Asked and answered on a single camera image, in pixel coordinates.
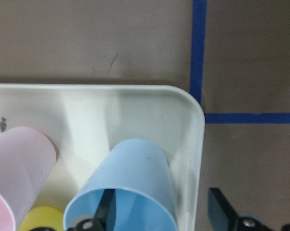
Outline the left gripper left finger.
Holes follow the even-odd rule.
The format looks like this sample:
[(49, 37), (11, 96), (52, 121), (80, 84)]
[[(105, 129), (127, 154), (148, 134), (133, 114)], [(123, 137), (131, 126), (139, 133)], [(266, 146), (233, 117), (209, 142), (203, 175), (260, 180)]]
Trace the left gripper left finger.
[(116, 223), (116, 191), (106, 189), (92, 220), (93, 231), (113, 231)]

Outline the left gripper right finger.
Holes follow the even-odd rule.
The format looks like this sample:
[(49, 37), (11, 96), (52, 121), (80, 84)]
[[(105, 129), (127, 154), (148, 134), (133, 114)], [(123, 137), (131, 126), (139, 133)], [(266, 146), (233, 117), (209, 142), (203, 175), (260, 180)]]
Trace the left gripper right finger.
[(208, 217), (214, 231), (239, 231), (239, 215), (219, 188), (208, 189)]

